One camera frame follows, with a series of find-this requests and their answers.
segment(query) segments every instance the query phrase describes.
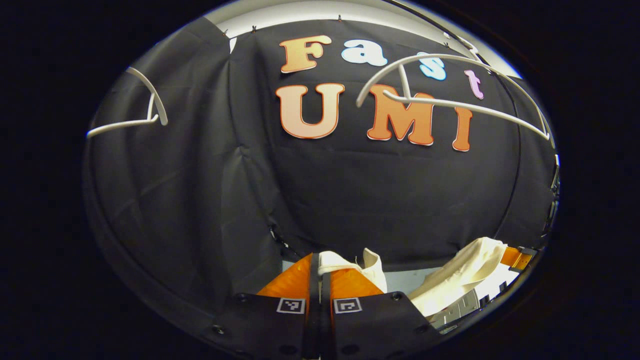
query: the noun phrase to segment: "screw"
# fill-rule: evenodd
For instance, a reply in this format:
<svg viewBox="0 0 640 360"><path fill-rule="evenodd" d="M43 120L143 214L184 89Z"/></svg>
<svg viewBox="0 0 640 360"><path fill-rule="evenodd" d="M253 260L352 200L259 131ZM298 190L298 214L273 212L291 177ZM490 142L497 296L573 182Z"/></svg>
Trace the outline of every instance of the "screw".
<svg viewBox="0 0 640 360"><path fill-rule="evenodd" d="M236 300L239 302L246 302L248 299L245 293L239 293L236 295Z"/></svg>
<svg viewBox="0 0 640 360"><path fill-rule="evenodd" d="M212 329L212 330L213 330L213 332L215 332L216 334L219 334L219 335L224 335L224 334L225 334L225 329L224 329L222 326L220 326L220 325L213 325L213 326L211 327L211 329Z"/></svg>

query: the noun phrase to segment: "curved metal rod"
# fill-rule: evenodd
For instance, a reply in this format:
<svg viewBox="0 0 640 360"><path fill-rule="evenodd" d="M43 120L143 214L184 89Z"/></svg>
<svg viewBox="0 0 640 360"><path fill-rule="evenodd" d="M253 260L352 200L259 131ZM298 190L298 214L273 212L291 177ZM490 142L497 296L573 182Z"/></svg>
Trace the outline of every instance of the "curved metal rod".
<svg viewBox="0 0 640 360"><path fill-rule="evenodd" d="M401 77L401 81L403 83L403 91L404 91L404 87L405 84L408 83L408 80L406 78L406 73L403 71L404 67L401 67L402 65L406 64L406 63L411 63L413 61L417 61L420 59L426 59L426 58L441 58L441 59L449 59L449 60L458 60L458 61L462 61L462 62L466 62L466 63L472 63L474 65L480 66L485 68L486 70L490 70L502 77L504 77L505 79L507 79L507 81L509 81L512 85L514 85L517 89L519 89L523 94L525 94L525 96L531 101L531 103L533 104L533 106L535 106L536 111L538 112L538 116L540 117L540 123L542 125L542 129L543 131L540 131L539 129L535 128L534 126L531 126L529 123L527 123L526 121L522 120L522 119L518 119L514 116L505 114L503 112L500 111L496 111L493 109L489 109L489 108L484 108L482 106L474 106L471 104L466 104L464 102L452 102L452 101L445 101L445 100L436 100L436 99L428 99L429 101L433 101L433 102L426 102L426 101L422 101L425 99L421 99L420 102L425 102L428 104L436 104L436 105L443 105L443 106L448 106L446 104L452 104L452 103L456 103L458 107L460 108L468 108L470 110L475 109L478 112L483 112L483 113L487 113L490 115L495 115L498 116L502 119L508 120L508 121L512 121L512 122L516 122L517 124L523 125L525 126L523 123L526 123L530 126L526 126L528 129L536 129L536 133L540 134L542 137L544 137L546 140L551 139L551 145L552 147L555 149L555 143L551 137L550 134L550 128L548 126L547 120L545 118L545 116L542 114L542 111L540 110L540 108L538 107L538 105L536 104L536 102L531 98L531 96L529 96L529 94L520 86L518 85L515 81L513 81L511 78L509 78L508 76L504 75L503 73L501 73L500 71L494 69L493 67L486 65L484 63L480 63L478 61L475 61L473 59L470 58L465 58L463 56L457 56L457 55L449 55L449 54L423 54L423 55L413 55L413 56L408 56L406 58L394 61L393 63L387 65L386 67L382 68L380 71L378 71L375 75L373 75L371 77L371 79L369 79L366 84L362 87L360 93L358 94L358 97L356 99L356 106L361 107L362 103L364 102L364 99L367 97L367 94L369 93L369 90L371 89L371 87L373 85L375 85L380 79L384 78L388 73L392 72L396 67L399 68L399 72L400 72L400 77ZM391 93L387 93L385 94L387 97L389 97L390 99L395 99L397 101L401 101L401 102L412 102L414 100L416 100L415 98L410 98L410 97L396 97L394 95L392 95Z"/></svg>
<svg viewBox="0 0 640 360"><path fill-rule="evenodd" d="M471 53L471 55L473 55L473 56L474 56L474 58L476 58L476 61L477 61L477 62L479 62L479 63L483 63L483 62L480 60L480 57L478 57L478 53L479 53L479 51L478 51L478 49L475 47L475 45L474 45L474 44L471 44L470 42L468 42L467 40L465 40L464 38L462 38L462 37L460 37L460 36L458 36L458 39L459 39L463 44L466 44L466 45L467 45L467 49L469 50L469 52Z"/></svg>
<svg viewBox="0 0 640 360"><path fill-rule="evenodd" d="M440 100L440 99L421 99L421 98L417 98L417 97L401 97L401 96L397 96L397 95L391 94L387 90L383 90L382 93L385 94L389 99L393 99L395 101L403 102L405 104L408 103L408 102L421 102L421 103L424 103L424 104L434 104L434 105L446 106L448 108L455 108L455 107L466 108L466 109L473 110L473 111L476 111L476 112L479 112L479 113L485 113L487 115L493 115L495 117L499 117L499 118L505 119L507 121L514 122L514 123L516 123L518 125L522 125L522 126L526 127L527 129L533 130L534 132L536 132L537 134L539 134L540 136L545 138L545 140L549 140L548 134L543 133L537 127L531 125L530 123L528 123L526 121L523 121L523 120L520 120L517 117L511 116L511 115L509 115L507 113L503 113L501 111L485 108L484 106L476 106L476 105L467 104L465 102L448 101L448 100Z"/></svg>
<svg viewBox="0 0 640 360"><path fill-rule="evenodd" d="M126 72L140 79L140 81L142 81L142 83L146 86L146 88L151 92L151 97L149 99L149 106L147 108L147 118L145 120L123 121L123 122L116 122L114 124L99 126L87 132L86 134L87 138L91 138L95 135L102 134L110 130L120 129L123 127L153 124L158 118L160 118L160 123L163 126L169 123L166 117L166 111L164 110L164 104L162 103L162 100L160 100L160 96L158 95L158 92L156 91L156 88L153 86L151 81L149 81L149 79L147 79L147 77L144 76L140 71L132 67L129 67ZM158 114L156 114L154 117L151 117L154 104L156 105Z"/></svg>

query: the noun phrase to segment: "light blue letter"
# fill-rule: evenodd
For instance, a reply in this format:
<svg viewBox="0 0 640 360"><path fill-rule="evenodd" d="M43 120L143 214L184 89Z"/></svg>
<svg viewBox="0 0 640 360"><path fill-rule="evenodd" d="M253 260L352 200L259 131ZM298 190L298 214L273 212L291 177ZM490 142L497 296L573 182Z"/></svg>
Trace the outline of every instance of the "light blue letter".
<svg viewBox="0 0 640 360"><path fill-rule="evenodd" d="M421 51L418 55L428 55L428 53ZM447 73L444 71L444 62L442 62L441 59L427 58L420 59L419 61L422 63L422 65L420 65L420 70L428 78L434 78L442 81L447 77Z"/></svg>

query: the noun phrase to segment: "black and white square tag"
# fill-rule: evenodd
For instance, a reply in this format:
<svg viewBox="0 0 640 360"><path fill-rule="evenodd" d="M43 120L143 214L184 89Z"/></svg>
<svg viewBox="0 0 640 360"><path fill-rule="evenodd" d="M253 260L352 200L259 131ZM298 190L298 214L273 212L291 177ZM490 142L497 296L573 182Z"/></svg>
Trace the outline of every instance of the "black and white square tag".
<svg viewBox="0 0 640 360"><path fill-rule="evenodd" d="M362 306L360 306L360 300L358 300L357 297L334 299L333 311L336 314L357 313L358 311L362 311Z"/></svg>
<svg viewBox="0 0 640 360"><path fill-rule="evenodd" d="M281 298L276 311L284 314L304 314L306 305L306 299Z"/></svg>

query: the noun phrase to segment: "white cloth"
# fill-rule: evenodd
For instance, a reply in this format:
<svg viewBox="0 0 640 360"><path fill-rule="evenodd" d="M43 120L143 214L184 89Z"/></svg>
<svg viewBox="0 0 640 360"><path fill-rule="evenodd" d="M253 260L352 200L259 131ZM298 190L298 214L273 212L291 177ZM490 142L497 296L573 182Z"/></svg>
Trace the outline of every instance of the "white cloth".
<svg viewBox="0 0 640 360"><path fill-rule="evenodd" d="M425 276L409 299L425 317L441 311L491 275L506 249L499 240L474 240L442 268Z"/></svg>
<svg viewBox="0 0 640 360"><path fill-rule="evenodd" d="M387 279L382 272L382 260L375 252L365 248L362 252L364 268L356 263L350 263L333 251L323 251L319 254L318 275L342 269L356 269L369 281L373 282L383 293L387 292Z"/></svg>

